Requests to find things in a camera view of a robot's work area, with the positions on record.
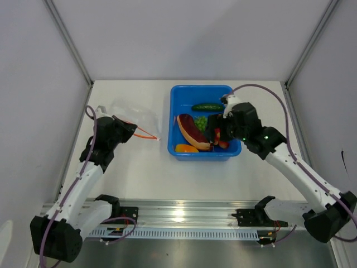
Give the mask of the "clear zip top bag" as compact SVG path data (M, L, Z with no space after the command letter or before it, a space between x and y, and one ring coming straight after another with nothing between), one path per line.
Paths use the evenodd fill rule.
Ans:
M137 104L114 102L110 112L124 122L137 126L134 136L145 140L160 140L160 128L155 112Z

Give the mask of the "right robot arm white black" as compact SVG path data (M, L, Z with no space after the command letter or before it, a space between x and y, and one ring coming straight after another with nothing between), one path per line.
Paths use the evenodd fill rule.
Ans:
M217 132L223 141L241 140L250 152L283 174L309 204L303 209L270 198L254 212L259 224L265 226L274 219L282 219L303 225L315 240L326 243L349 221L356 221L353 215L356 196L350 191L341 192L319 176L292 151L287 135L274 127L262 126L250 103L229 104L224 113L210 115L205 135L213 138Z

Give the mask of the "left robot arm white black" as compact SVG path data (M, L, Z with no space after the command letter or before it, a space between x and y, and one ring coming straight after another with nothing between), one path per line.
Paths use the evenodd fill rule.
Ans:
M75 177L44 216L35 216L30 223L33 249L44 265L49 257L71 263L79 255L83 242L101 223L135 220L122 214L117 197L101 194L82 211L97 181L114 159L114 150L126 143L137 125L115 116L94 117L93 134L82 151Z

